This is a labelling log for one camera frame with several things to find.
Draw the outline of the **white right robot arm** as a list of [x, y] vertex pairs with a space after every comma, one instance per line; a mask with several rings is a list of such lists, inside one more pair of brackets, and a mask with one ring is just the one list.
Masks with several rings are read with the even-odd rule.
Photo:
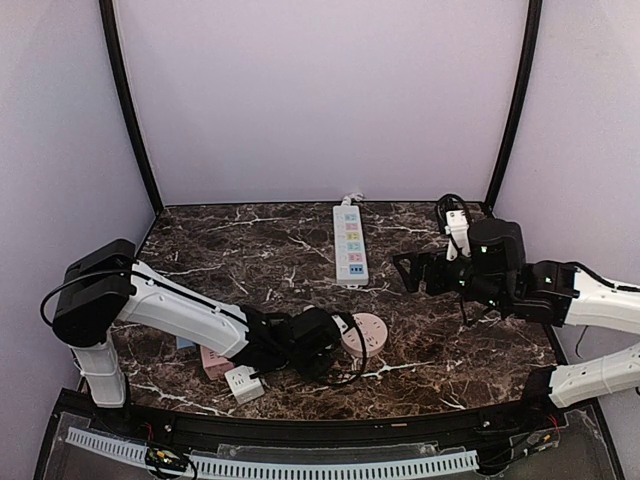
[[[450, 227], [448, 248], [393, 256], [407, 291], [454, 292], [503, 318], [555, 327], [600, 327], [639, 332], [639, 289], [608, 280], [579, 262], [526, 260], [520, 226], [482, 219]], [[530, 373], [522, 399], [566, 408], [583, 400], [639, 387], [639, 347]]]

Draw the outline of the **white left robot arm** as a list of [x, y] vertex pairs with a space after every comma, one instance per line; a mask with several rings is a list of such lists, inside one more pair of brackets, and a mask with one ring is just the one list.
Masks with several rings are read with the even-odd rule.
[[328, 352], [349, 326], [317, 307], [289, 315], [210, 299], [161, 276], [134, 253], [133, 243], [117, 239], [72, 263], [54, 293], [52, 330], [74, 352], [100, 408], [121, 408], [128, 398], [111, 336], [116, 321], [189, 340], [258, 373], [291, 367], [310, 379], [329, 369]]

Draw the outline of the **white cube socket adapter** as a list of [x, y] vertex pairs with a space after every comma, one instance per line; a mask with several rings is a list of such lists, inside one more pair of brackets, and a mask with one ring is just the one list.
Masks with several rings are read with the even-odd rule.
[[225, 380], [236, 401], [246, 404], [264, 395], [264, 387], [256, 371], [247, 366], [238, 366], [224, 374]]

